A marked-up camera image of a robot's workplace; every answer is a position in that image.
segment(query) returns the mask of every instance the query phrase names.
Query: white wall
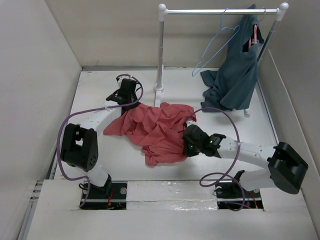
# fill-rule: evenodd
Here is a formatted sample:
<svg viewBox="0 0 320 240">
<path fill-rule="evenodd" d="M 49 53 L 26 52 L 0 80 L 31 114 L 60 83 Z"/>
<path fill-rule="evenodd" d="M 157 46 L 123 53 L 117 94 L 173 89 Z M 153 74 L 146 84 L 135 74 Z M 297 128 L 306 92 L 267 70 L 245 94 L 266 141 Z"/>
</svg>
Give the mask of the white wall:
<svg viewBox="0 0 320 240">
<path fill-rule="evenodd" d="M 260 81 L 282 141 L 309 163 L 302 185 L 320 236 L 320 48 L 318 0 L 292 0 L 260 69 Z"/>
<path fill-rule="evenodd" d="M 0 239 L 16 239 L 81 67 L 44 0 L 0 0 Z"/>
<path fill-rule="evenodd" d="M 168 9 L 278 8 L 285 0 L 46 0 L 64 36 L 82 66 L 156 66 L 158 5 Z M 224 17 L 235 27 L 241 16 Z M 267 36 L 275 16 L 261 22 Z M 194 67 L 216 34 L 220 16 L 168 16 L 164 23 L 163 63 Z M 221 34 L 208 51 L 209 59 L 232 35 Z M 210 66 L 219 67 L 226 49 Z"/>
</svg>

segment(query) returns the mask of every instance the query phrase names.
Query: hanging garment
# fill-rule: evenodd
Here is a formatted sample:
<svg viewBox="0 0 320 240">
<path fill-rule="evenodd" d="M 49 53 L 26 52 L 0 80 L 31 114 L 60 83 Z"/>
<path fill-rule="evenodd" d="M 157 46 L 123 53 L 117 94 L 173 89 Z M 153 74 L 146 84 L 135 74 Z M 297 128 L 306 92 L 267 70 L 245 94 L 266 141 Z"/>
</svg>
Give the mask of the hanging garment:
<svg viewBox="0 0 320 240">
<path fill-rule="evenodd" d="M 141 103 L 109 124 L 103 134 L 126 135 L 134 145 L 142 146 L 149 166 L 181 162 L 187 158 L 183 123 L 193 112 L 193 107 L 184 104 L 163 102 L 160 107 L 151 107 Z"/>
<path fill-rule="evenodd" d="M 239 32 L 228 43 L 226 59 L 218 71 L 203 71 L 204 84 L 210 87 L 203 93 L 201 106 L 221 110 L 249 108 L 252 94 L 258 81 L 258 49 L 265 42 L 259 28 L 258 43 L 249 47 L 254 25 L 259 25 L 256 15 L 244 15 L 239 23 Z"/>
</svg>

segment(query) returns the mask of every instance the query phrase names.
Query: clothing rack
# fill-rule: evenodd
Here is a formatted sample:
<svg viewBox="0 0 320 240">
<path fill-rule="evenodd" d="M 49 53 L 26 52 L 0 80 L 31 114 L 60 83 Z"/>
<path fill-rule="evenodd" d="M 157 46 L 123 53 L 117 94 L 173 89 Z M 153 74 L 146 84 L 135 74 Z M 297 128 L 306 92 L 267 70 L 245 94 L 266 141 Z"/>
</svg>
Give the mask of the clothing rack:
<svg viewBox="0 0 320 240">
<path fill-rule="evenodd" d="M 159 10 L 159 47 L 158 47 L 158 66 L 157 66 L 157 78 L 156 84 L 154 86 L 155 91 L 155 101 L 154 106 L 159 107 L 161 103 L 161 95 L 164 91 L 164 86 L 162 84 L 162 73 L 164 69 L 163 65 L 163 52 L 164 52 L 164 25 L 166 15 L 275 15 L 275 20 L 265 39 L 264 45 L 262 46 L 261 52 L 258 56 L 258 62 L 263 58 L 266 50 L 268 49 L 269 43 L 273 38 L 279 23 L 283 19 L 286 10 L 289 8 L 288 3 L 281 3 L 279 8 L 274 9 L 199 9 L 199 10 L 169 10 L 166 5 L 160 4 L 158 6 Z"/>
</svg>

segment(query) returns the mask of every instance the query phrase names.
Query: red cloth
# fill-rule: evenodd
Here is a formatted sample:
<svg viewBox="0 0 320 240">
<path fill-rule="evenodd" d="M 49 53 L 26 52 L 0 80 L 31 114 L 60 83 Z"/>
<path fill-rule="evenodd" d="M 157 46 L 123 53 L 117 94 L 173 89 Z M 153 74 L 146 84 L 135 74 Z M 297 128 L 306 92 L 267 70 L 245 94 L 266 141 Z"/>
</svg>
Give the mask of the red cloth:
<svg viewBox="0 0 320 240">
<path fill-rule="evenodd" d="M 186 159 L 183 123 L 193 112 L 193 107 L 184 104 L 163 102 L 160 107 L 151 107 L 141 103 L 109 124 L 103 134 L 127 135 L 133 144 L 142 146 L 149 166 L 182 162 Z"/>
</svg>

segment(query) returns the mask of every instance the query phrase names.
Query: teal garment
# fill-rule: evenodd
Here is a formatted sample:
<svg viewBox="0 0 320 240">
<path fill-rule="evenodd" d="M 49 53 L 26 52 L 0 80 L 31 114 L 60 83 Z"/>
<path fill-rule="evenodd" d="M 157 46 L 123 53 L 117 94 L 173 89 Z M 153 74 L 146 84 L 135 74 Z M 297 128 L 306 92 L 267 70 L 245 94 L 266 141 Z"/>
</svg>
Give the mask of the teal garment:
<svg viewBox="0 0 320 240">
<path fill-rule="evenodd" d="M 227 45 L 226 59 L 219 70 L 201 72 L 204 84 L 209 87 L 203 92 L 203 108 L 214 107 L 225 111 L 249 107 L 259 77 L 258 49 L 265 42 L 258 28 L 258 43 L 249 48 L 249 39 L 254 34 L 255 24 L 259 26 L 256 15 L 244 15 L 239 23 L 239 32 Z"/>
</svg>

